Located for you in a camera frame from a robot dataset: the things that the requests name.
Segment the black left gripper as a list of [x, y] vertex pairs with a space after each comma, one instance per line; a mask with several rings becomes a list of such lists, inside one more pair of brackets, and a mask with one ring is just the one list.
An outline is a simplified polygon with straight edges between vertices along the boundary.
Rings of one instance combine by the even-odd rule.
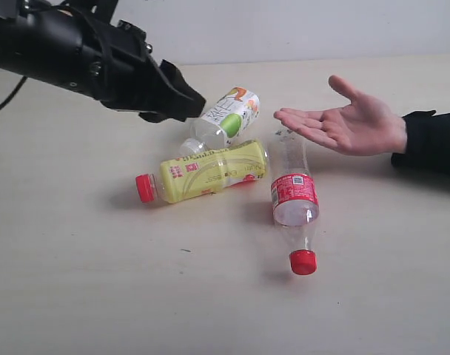
[[122, 20], [115, 26], [99, 20], [84, 23], [85, 72], [93, 99], [116, 111], [138, 111], [138, 116], [149, 123], [184, 122], [201, 116], [205, 97], [166, 60], [159, 66], [165, 77], [159, 93], [160, 107], [153, 107], [147, 95], [157, 65], [147, 48], [145, 31]]

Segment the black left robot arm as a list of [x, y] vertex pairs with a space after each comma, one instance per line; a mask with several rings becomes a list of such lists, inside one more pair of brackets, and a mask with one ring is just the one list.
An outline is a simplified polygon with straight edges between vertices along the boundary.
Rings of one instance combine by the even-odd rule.
[[0, 1], [0, 69], [85, 95], [145, 121], [185, 121], [206, 100], [152, 57], [141, 28], [111, 23], [116, 1]]

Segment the black sleeved forearm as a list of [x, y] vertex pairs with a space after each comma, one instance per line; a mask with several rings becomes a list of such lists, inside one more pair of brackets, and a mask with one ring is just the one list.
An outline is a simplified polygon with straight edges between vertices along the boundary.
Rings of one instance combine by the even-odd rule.
[[450, 176], [450, 113], [414, 111], [403, 116], [407, 144], [404, 153], [394, 153], [394, 168], [418, 169]]

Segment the open bare human hand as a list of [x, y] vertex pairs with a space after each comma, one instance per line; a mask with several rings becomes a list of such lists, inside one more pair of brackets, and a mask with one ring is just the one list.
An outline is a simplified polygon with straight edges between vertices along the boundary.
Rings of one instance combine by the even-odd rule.
[[281, 108], [274, 113], [274, 118], [287, 129], [342, 155], [373, 156], [406, 151], [406, 122], [387, 104], [337, 75], [331, 75], [328, 84], [348, 99], [349, 104], [321, 111]]

